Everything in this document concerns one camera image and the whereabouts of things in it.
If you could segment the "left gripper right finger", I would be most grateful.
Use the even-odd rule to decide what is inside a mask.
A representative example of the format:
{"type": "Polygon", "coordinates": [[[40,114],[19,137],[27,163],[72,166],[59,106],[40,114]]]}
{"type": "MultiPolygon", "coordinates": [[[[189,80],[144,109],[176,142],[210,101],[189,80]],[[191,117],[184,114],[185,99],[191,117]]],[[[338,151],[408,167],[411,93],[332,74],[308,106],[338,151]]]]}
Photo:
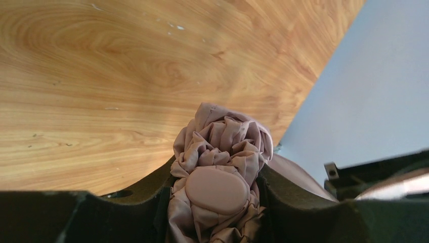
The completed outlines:
{"type": "Polygon", "coordinates": [[[428,199],[345,200],[312,194],[264,166],[259,242],[428,242],[428,199]]]}

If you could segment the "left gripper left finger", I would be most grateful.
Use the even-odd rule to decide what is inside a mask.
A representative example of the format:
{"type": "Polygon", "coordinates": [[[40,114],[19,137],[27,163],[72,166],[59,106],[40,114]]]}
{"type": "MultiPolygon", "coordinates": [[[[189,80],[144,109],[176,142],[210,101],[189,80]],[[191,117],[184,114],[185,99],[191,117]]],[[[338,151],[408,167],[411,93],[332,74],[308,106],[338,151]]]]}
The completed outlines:
{"type": "Polygon", "coordinates": [[[2,191],[1,242],[164,242],[171,164],[103,196],[2,191]]]}

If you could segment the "pink folding umbrella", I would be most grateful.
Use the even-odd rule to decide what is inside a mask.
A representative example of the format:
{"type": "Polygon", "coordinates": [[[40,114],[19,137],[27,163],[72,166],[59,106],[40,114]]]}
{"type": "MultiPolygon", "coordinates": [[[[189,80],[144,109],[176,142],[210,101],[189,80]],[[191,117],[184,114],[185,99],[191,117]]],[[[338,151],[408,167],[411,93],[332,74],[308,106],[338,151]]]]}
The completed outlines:
{"type": "Polygon", "coordinates": [[[246,114],[202,103],[173,146],[176,178],[167,242],[255,242],[265,208],[256,183],[268,165],[300,188],[334,197],[296,163],[273,153],[270,131],[246,114]]]}

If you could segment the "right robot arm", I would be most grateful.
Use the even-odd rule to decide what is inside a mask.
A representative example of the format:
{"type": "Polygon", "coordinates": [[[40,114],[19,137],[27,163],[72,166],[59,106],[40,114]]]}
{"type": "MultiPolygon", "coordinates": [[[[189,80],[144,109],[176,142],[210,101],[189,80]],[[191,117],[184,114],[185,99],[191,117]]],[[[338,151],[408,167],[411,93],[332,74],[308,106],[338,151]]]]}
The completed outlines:
{"type": "Polygon", "coordinates": [[[328,176],[324,181],[324,189],[343,201],[357,197],[386,179],[427,168],[428,150],[345,168],[338,168],[335,163],[327,163],[324,167],[328,176]]]}

